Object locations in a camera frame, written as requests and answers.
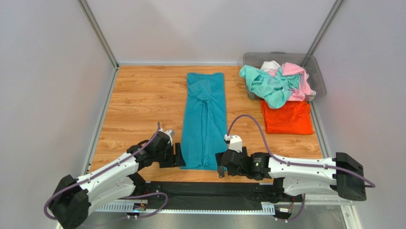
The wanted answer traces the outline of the teal t shirt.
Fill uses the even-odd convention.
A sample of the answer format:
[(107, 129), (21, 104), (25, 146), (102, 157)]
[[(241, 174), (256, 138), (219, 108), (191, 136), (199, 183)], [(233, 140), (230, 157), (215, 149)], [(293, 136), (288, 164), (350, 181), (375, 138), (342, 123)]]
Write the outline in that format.
[(216, 170), (216, 154), (228, 148), (224, 74), (188, 73), (181, 152), (183, 169)]

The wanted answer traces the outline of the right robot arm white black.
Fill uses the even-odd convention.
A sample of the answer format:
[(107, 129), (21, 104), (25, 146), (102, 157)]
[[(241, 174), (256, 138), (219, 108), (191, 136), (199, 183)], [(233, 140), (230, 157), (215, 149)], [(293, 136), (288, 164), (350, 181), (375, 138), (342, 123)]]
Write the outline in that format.
[(273, 180), (271, 194), (298, 196), (307, 193), (336, 193), (352, 201), (366, 200), (366, 180), (363, 166), (347, 153), (321, 159), (270, 156), (268, 153), (247, 154), (226, 150), (215, 155), (220, 178), (242, 176), (256, 181)]

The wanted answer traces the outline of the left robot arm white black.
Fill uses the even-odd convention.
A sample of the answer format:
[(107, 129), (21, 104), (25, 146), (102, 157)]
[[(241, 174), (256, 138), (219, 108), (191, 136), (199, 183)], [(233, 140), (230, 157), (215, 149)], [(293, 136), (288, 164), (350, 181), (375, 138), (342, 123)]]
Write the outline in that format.
[(148, 192), (139, 171), (172, 158), (174, 135), (174, 130), (160, 128), (151, 139), (129, 147), (108, 165), (77, 178), (63, 177), (46, 201), (44, 214), (64, 229), (76, 229), (91, 213), (115, 200), (167, 197), (158, 190)]

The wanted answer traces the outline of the folded orange t shirt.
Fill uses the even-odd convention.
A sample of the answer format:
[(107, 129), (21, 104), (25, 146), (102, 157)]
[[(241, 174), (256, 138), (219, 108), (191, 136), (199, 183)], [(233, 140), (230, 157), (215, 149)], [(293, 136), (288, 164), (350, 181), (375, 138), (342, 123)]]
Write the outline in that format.
[(311, 106), (306, 101), (288, 101), (281, 108), (272, 109), (266, 101), (260, 102), (267, 134), (311, 135)]

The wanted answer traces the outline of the mint green t shirt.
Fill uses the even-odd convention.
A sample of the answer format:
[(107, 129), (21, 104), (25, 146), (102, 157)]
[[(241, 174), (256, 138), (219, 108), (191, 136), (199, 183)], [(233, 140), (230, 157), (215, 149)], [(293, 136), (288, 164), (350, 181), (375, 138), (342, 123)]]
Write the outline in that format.
[(264, 99), (270, 108), (281, 108), (292, 94), (280, 77), (271, 76), (253, 66), (244, 65), (239, 75), (245, 79), (248, 91)]

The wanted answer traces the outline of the pink t shirt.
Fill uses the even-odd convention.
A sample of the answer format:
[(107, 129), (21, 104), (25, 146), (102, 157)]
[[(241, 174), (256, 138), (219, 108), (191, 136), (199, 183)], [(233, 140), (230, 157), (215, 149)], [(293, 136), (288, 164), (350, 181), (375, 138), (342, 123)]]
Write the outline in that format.
[(299, 102), (315, 98), (316, 91), (307, 82), (309, 74), (301, 66), (286, 62), (277, 69), (270, 69), (266, 72), (271, 76), (280, 77), (284, 84), (287, 85), (288, 91), (292, 92), (287, 99), (288, 101)]

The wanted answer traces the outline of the white t shirt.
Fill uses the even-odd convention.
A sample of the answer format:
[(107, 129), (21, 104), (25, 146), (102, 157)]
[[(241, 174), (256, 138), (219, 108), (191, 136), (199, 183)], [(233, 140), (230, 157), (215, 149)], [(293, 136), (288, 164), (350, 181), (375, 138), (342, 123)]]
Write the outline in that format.
[(265, 61), (261, 66), (261, 70), (264, 72), (276, 71), (281, 67), (281, 65), (276, 61)]

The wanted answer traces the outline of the clear plastic bin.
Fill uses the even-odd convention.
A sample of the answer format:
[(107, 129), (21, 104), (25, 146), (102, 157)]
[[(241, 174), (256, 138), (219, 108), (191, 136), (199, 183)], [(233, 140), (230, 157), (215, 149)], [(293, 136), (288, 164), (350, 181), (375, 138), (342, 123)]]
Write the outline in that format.
[(304, 68), (309, 75), (307, 82), (315, 95), (308, 95), (307, 101), (326, 95), (325, 83), (316, 58), (305, 53), (285, 52), (247, 52), (243, 55), (243, 64), (260, 68), (265, 61), (276, 61), (279, 64), (290, 62)]

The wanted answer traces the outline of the aluminium front frame rail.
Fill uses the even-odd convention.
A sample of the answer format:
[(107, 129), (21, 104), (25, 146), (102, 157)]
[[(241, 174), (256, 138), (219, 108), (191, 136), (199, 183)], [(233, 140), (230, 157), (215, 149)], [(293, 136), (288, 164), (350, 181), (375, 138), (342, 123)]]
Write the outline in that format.
[[(328, 194), (307, 194), (305, 197), (301, 195), (296, 197), (279, 196), (275, 197), (271, 194), (273, 190), (272, 184), (254, 183), (255, 196), (259, 198), (262, 208), (260, 210), (161, 210), (162, 213), (203, 213), (203, 214), (273, 214), (275, 207), (294, 205), (295, 210), (300, 209), (302, 201), (306, 206), (335, 206), (335, 205), (353, 205), (353, 201), (340, 198), (336, 195)], [(118, 199), (110, 202), (98, 209), (98, 212), (126, 212), (126, 213), (141, 213), (141, 204), (146, 204), (146, 213), (153, 212), (162, 204), (167, 204), (168, 196), (165, 193), (157, 192), (149, 198), (123, 200)]]

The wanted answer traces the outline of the left aluminium corner post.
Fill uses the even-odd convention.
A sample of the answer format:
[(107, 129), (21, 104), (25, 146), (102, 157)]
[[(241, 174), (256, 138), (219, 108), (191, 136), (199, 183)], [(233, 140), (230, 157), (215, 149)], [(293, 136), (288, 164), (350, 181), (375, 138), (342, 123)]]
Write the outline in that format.
[(96, 35), (102, 49), (104, 50), (110, 64), (112, 65), (112, 67), (117, 70), (119, 68), (119, 63), (115, 57), (115, 55), (113, 54), (113, 51), (110, 47), (110, 45), (108, 44), (100, 25), (97, 22), (97, 19), (94, 15), (94, 13), (92, 12), (92, 9), (88, 3), (87, 0), (77, 0), (77, 2), (79, 3), (80, 8), (82, 9), (85, 17), (88, 20), (88, 23), (90, 25), (90, 27), (92, 28), (94, 34)]

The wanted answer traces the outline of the aluminium corner post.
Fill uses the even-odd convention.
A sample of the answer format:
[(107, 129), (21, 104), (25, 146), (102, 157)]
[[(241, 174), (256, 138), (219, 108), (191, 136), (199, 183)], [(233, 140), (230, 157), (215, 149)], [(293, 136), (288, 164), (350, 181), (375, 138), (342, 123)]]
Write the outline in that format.
[(110, 47), (110, 45), (108, 44), (100, 25), (97, 22), (97, 19), (94, 15), (94, 13), (92, 12), (92, 9), (88, 3), (87, 0), (77, 0), (77, 2), (79, 3), (80, 8), (82, 9), (85, 17), (88, 20), (88, 23), (90, 25), (90, 27), (92, 28), (94, 34), (96, 35), (102, 49), (104, 50), (110, 64), (112, 65), (112, 67), (117, 70), (119, 68), (119, 63), (115, 57), (115, 55), (113, 54), (113, 51)]
[(345, 4), (346, 0), (335, 0), (329, 13), (327, 14), (326, 18), (324, 19), (324, 22), (322, 23), (319, 31), (317, 32), (313, 42), (311, 43), (307, 53), (306, 57), (304, 58), (302, 62), (302, 66), (306, 66), (310, 56), (313, 56), (318, 49), (319, 45), (321, 44), (323, 38), (325, 35), (328, 33), (328, 30), (330, 29), (331, 25), (333, 24), (335, 18), (338, 16), (341, 8)]

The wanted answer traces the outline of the right aluminium corner post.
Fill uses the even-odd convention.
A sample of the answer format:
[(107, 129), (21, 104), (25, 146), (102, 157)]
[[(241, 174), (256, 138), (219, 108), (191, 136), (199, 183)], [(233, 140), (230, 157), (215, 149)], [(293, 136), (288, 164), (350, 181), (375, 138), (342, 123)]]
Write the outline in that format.
[(346, 0), (335, 0), (329, 13), (327, 14), (326, 18), (324, 19), (324, 22), (322, 23), (319, 31), (317, 32), (313, 42), (311, 43), (307, 53), (306, 57), (304, 58), (302, 62), (302, 66), (306, 66), (310, 56), (313, 56), (318, 49), (319, 45), (321, 44), (323, 38), (325, 35), (328, 33), (328, 30), (330, 29), (331, 25), (333, 24), (335, 18), (338, 16), (341, 8), (345, 4)]

